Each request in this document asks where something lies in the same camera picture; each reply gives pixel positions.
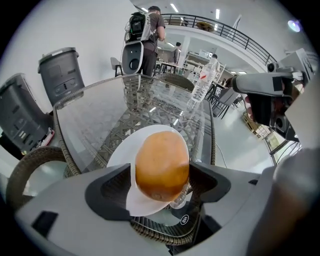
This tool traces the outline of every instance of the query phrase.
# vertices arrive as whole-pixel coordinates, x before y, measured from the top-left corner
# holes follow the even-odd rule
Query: white plate
[[[140,191],[136,184],[136,155],[139,149],[143,145],[145,139],[151,134],[165,131],[176,133],[181,137],[181,139],[184,141],[185,150],[189,158],[188,147],[182,135],[170,126],[156,124],[137,130],[127,137],[113,152],[107,164],[107,167],[123,165],[127,163],[131,164],[131,187],[126,197],[125,206],[125,208],[130,212],[131,216],[141,217],[151,215],[160,211],[170,203],[156,201],[147,197]]]

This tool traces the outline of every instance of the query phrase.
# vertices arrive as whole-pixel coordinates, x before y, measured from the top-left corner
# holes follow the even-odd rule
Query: black pants
[[[144,75],[151,77],[152,71],[154,70],[156,66],[156,60],[157,60],[157,53],[149,50],[144,49],[143,50],[143,58],[142,58],[142,64],[138,71],[139,74],[141,74],[141,71]]]

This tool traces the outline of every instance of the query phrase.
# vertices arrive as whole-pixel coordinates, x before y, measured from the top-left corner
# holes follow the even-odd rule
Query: railing
[[[204,30],[228,39],[236,45],[244,48],[265,65],[271,62],[276,62],[276,59],[272,57],[266,49],[249,36],[217,20],[188,14],[174,13],[162,14],[162,17],[166,25],[184,26]]]

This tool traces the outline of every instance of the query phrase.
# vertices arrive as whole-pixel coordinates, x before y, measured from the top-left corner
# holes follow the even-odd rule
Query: gray t-shirt
[[[166,27],[165,20],[161,15],[156,13],[151,13],[149,17],[150,17],[152,31],[157,30],[158,27],[164,27],[164,28]],[[149,40],[146,40],[143,42],[143,47],[145,49],[148,49],[150,51],[157,53],[158,38],[159,36],[158,36],[158,33],[156,32],[154,34],[154,37],[152,36]]]

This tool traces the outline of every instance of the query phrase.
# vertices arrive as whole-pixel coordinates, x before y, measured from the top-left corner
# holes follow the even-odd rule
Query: ceiling light
[[[178,9],[175,7],[175,5],[174,5],[173,3],[170,3],[170,5],[171,5],[171,7],[174,9],[174,11],[175,11],[176,13],[178,13]]]
[[[294,32],[300,32],[300,26],[297,21],[289,20],[288,26],[290,29],[292,29]]]
[[[216,9],[216,10],[215,10],[215,18],[216,18],[217,20],[219,20],[219,17],[220,17],[220,10],[219,10],[219,9]]]

